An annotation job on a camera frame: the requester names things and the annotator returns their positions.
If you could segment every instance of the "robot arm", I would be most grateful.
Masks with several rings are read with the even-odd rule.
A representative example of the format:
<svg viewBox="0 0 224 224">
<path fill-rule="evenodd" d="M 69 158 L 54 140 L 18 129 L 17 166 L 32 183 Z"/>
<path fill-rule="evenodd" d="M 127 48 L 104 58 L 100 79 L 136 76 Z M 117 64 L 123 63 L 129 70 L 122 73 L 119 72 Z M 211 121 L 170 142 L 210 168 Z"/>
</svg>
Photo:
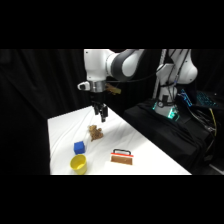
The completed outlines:
<svg viewBox="0 0 224 224">
<path fill-rule="evenodd" d="M 101 114 L 102 122 L 105 122 L 108 117 L 108 109 L 104 104 L 106 78 L 111 76 L 121 82 L 131 80 L 135 76 L 144 53 L 145 49 L 127 49 L 120 54 L 109 49 L 84 50 L 87 82 L 79 84 L 78 89 L 90 91 L 95 114 Z"/>
</svg>

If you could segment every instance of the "blue cube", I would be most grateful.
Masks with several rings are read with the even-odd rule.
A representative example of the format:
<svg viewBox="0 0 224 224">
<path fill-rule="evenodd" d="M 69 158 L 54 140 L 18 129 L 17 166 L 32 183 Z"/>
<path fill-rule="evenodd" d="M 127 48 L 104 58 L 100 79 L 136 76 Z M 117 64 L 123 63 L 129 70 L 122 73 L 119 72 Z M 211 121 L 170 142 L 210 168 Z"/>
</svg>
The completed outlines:
<svg viewBox="0 0 224 224">
<path fill-rule="evenodd" d="M 75 143 L 74 152 L 75 152 L 76 155 L 85 153 L 84 142 L 77 142 L 77 143 Z"/>
</svg>

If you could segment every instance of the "black background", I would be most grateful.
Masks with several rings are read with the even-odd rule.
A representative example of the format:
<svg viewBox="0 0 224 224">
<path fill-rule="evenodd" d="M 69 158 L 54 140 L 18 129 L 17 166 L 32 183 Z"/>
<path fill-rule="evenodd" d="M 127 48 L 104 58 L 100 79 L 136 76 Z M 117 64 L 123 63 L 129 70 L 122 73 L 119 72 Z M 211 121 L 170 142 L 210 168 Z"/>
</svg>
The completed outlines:
<svg viewBox="0 0 224 224">
<path fill-rule="evenodd" d="M 148 49 L 135 79 L 155 72 L 160 54 Z M 193 49 L 192 59 L 198 89 L 224 94 L 224 49 Z M 122 116 L 152 97 L 155 80 L 120 84 L 121 95 L 107 94 L 108 106 Z M 0 174 L 50 174 L 47 119 L 90 105 L 77 90 L 83 81 L 83 49 L 0 50 Z"/>
</svg>

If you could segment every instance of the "green light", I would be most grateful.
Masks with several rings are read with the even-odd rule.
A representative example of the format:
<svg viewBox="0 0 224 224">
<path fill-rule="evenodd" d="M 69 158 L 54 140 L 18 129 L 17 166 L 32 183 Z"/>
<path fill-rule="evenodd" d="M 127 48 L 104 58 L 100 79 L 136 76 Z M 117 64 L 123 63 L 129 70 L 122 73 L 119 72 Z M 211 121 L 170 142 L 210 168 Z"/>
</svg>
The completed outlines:
<svg viewBox="0 0 224 224">
<path fill-rule="evenodd" d="M 168 118 L 173 119 L 175 117 L 175 113 L 173 112 L 174 108 L 171 108 Z"/>
<path fill-rule="evenodd" d="M 157 103 L 155 103 L 154 107 L 152 108 L 153 110 L 155 110 Z"/>
</svg>

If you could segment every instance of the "small object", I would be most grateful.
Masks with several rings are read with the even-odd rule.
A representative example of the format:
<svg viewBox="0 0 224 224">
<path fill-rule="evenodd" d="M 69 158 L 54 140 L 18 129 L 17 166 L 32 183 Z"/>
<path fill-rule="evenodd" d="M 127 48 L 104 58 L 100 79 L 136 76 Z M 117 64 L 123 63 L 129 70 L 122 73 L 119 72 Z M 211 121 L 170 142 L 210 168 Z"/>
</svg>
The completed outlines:
<svg viewBox="0 0 224 224">
<path fill-rule="evenodd" d="M 101 128 L 97 129 L 96 125 L 90 126 L 89 127 L 89 132 L 90 132 L 90 136 L 92 138 L 91 142 L 94 141 L 94 140 L 103 138 L 103 133 L 101 133 L 102 129 Z"/>
<path fill-rule="evenodd" d="M 78 174 L 84 175 L 87 171 L 87 160 L 84 155 L 76 155 L 70 162 L 70 167 Z"/>
<path fill-rule="evenodd" d="M 116 151 L 128 152 L 129 155 L 126 154 L 118 154 Z M 111 153 L 111 162 L 113 163 L 121 163 L 126 165 L 133 165 L 134 156 L 131 155 L 130 151 L 115 149 L 113 153 Z"/>
<path fill-rule="evenodd" d="M 74 152 L 76 155 L 85 153 L 85 145 L 84 142 L 77 142 L 74 145 Z"/>
<path fill-rule="evenodd" d="M 121 89 L 118 89 L 118 88 L 110 85 L 109 83 L 106 84 L 106 90 L 111 92 L 113 95 L 121 94 Z"/>
</svg>

